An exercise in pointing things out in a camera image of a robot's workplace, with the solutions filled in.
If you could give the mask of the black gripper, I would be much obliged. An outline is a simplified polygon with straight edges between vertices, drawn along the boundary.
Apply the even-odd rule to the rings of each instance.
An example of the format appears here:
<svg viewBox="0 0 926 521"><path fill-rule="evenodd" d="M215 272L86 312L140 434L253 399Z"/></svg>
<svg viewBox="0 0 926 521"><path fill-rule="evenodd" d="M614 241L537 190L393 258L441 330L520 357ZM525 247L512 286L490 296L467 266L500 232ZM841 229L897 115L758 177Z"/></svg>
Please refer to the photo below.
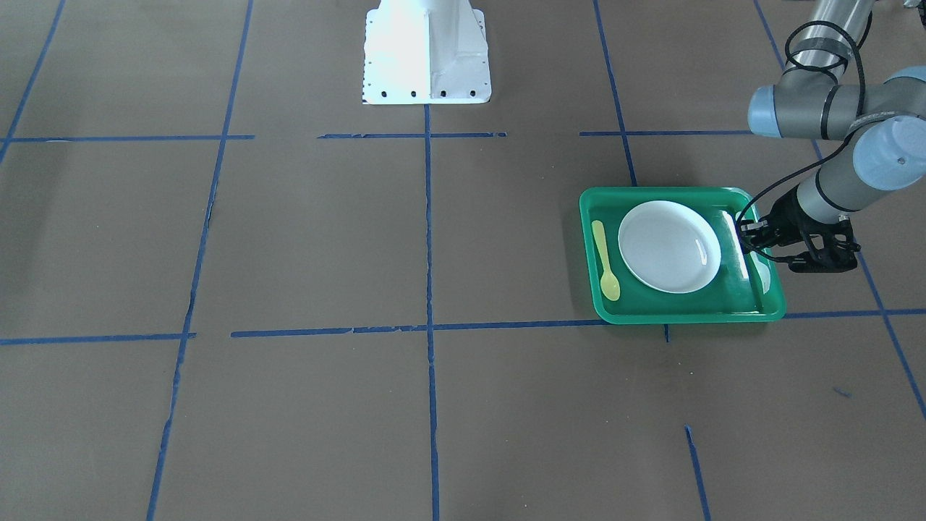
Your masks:
<svg viewBox="0 0 926 521"><path fill-rule="evenodd" d="M799 197L799 187L775 201L770 213L763 220L737 220L736 230L741 251L744 254L773 254L776 246L803 244L807 250L817 250L815 243L820 224L806 212Z"/></svg>

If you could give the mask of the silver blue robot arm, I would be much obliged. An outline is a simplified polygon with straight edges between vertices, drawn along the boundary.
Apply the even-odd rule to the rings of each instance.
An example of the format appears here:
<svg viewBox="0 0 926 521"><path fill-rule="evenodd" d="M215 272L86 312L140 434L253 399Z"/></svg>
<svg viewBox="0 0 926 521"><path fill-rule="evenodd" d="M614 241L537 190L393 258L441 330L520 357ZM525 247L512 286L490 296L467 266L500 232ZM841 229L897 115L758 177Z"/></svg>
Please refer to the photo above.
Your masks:
<svg viewBox="0 0 926 521"><path fill-rule="evenodd" d="M786 64L775 85L749 103L755 135L829 140L838 148L808 165L810 178L790 189L767 216L736 218L744 252L804 244L782 263L833 269L860 250L852 214L924 176L924 68L867 84L861 46L872 1L817 1L812 16L785 41Z"/></svg>

